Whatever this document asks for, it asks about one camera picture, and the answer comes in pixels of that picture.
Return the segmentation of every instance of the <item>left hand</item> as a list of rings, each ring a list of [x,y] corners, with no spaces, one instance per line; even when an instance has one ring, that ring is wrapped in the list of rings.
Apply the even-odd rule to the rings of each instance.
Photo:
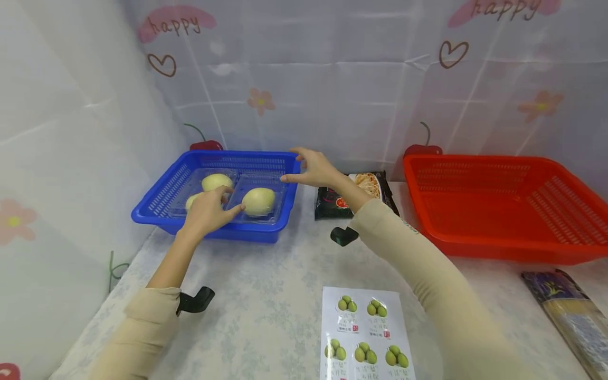
[[[230,210],[223,210],[224,194],[233,191],[227,186],[220,186],[210,192],[201,193],[192,203],[181,231],[200,241],[206,235],[233,220],[238,213],[245,209],[245,205],[239,204]]]

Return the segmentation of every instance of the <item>white tablecloth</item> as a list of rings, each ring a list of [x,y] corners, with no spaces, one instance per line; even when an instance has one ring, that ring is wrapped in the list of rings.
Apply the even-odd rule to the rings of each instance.
[[[411,222],[407,186],[393,183],[391,187],[402,217]],[[331,241],[331,229],[347,222],[315,222],[315,196],[316,189],[299,188],[289,224],[277,244],[201,243],[182,288],[196,294],[200,287],[209,286],[216,297],[204,313],[182,313],[179,334],[152,379],[319,378],[323,286],[400,292],[416,376],[441,379],[434,328],[407,283],[360,240],[347,247]],[[160,229],[152,233],[51,379],[87,377],[95,357],[123,319],[124,307],[145,286],[173,238]],[[540,378],[586,378],[518,276],[524,269],[551,267],[461,258],[454,263]],[[564,269],[608,315],[608,261]]]

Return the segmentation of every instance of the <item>noodle package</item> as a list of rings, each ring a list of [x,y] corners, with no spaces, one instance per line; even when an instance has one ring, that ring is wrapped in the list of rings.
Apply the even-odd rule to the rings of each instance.
[[[380,199],[389,206],[395,214],[399,215],[397,206],[393,201],[393,193],[390,191],[389,183],[386,181],[386,173],[384,171],[349,174],[348,177],[369,195],[376,199]],[[319,187],[317,203],[314,208],[315,220],[352,219],[352,217],[353,212],[340,194],[336,193],[332,188]]]
[[[608,379],[608,320],[564,271],[522,279],[593,380]]]

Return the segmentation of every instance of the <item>black wrist strap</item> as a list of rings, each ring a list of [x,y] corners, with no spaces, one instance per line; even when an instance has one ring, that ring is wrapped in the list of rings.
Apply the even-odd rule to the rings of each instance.
[[[184,292],[179,293],[179,306],[176,314],[182,311],[187,313],[200,313],[205,311],[211,300],[215,297],[215,292],[210,288],[203,286],[194,297]]]
[[[349,245],[351,242],[357,240],[358,237],[359,233],[350,227],[346,227],[346,229],[336,227],[330,234],[330,238],[342,247]]]

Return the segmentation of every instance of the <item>beige sleeve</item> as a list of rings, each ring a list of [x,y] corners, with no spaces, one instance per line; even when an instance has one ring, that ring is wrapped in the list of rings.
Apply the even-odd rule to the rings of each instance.
[[[143,380],[178,328],[178,288],[141,289],[125,308],[126,319],[103,348],[91,380]]]
[[[378,199],[350,227],[411,286],[439,334],[444,379],[535,379],[445,255]]]

